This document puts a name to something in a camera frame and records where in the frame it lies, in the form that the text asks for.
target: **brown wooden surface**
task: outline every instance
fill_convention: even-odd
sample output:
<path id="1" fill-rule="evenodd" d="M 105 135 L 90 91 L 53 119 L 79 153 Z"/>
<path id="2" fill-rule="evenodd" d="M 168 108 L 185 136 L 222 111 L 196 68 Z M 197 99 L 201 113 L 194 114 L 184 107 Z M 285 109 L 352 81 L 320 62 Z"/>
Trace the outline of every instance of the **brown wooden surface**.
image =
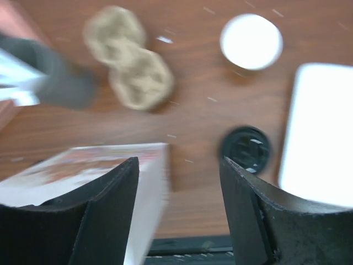
<path id="1" fill-rule="evenodd" d="M 228 233 L 216 157 L 220 138 L 242 124 L 266 132 L 274 153 L 262 177 L 275 182 L 296 68 L 312 61 L 353 63 L 352 0 L 20 3 L 58 51 L 97 74 L 101 92 L 95 107 L 87 112 L 44 105 L 23 109 L 0 133 L 0 178 L 73 146 L 168 142 L 172 145 L 174 193 L 158 237 Z M 165 58 L 176 76 L 178 85 L 170 100 L 177 104 L 143 113 L 122 107 L 115 98 L 106 68 L 92 58 L 82 41 L 84 22 L 108 4 L 130 9 L 141 19 L 151 50 Z M 242 13 L 271 20 L 284 37 L 278 62 L 246 82 L 227 68 L 218 44 L 222 27 Z M 173 43 L 157 40 L 160 35 Z M 18 157 L 23 160 L 11 161 Z"/>

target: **black round object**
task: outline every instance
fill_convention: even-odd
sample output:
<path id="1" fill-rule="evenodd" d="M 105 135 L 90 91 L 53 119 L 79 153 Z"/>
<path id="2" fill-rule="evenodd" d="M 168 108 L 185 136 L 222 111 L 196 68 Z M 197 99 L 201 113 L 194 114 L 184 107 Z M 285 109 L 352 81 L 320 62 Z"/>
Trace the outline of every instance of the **black round object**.
<path id="1" fill-rule="evenodd" d="M 243 126 L 224 137 L 220 155 L 256 175 L 266 167 L 270 149 L 270 142 L 262 131 L 252 126 Z"/>

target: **white round cap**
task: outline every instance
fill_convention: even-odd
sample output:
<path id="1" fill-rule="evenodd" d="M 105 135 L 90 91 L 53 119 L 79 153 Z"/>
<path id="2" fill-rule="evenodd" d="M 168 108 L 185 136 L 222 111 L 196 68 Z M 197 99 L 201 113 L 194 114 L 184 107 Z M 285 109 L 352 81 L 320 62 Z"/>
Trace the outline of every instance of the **white round cap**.
<path id="1" fill-rule="evenodd" d="M 281 55 L 283 39 L 278 28 L 255 14 L 230 20 L 221 33 L 221 50 L 233 64 L 247 70 L 261 70 Z"/>

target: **black plastic cap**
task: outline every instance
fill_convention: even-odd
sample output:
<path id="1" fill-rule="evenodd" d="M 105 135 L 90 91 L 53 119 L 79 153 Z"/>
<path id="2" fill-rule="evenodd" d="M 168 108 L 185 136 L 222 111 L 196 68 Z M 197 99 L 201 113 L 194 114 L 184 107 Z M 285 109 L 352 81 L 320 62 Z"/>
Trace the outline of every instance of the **black plastic cap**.
<path id="1" fill-rule="evenodd" d="M 220 157 L 228 157 L 250 173 L 257 175 L 270 159 L 271 146 L 266 135 L 252 126 L 242 126 L 224 137 Z"/>

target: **dark gray container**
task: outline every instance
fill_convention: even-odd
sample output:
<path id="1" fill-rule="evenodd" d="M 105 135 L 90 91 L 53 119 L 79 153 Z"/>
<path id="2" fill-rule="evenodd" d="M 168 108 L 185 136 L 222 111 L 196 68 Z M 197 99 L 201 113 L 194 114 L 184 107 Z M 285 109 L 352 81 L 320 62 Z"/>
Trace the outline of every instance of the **dark gray container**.
<path id="1" fill-rule="evenodd" d="M 97 85 L 89 70 L 31 39 L 1 38 L 0 48 L 47 75 L 44 82 L 34 88 L 41 103 L 71 109 L 85 109 L 93 104 Z"/>

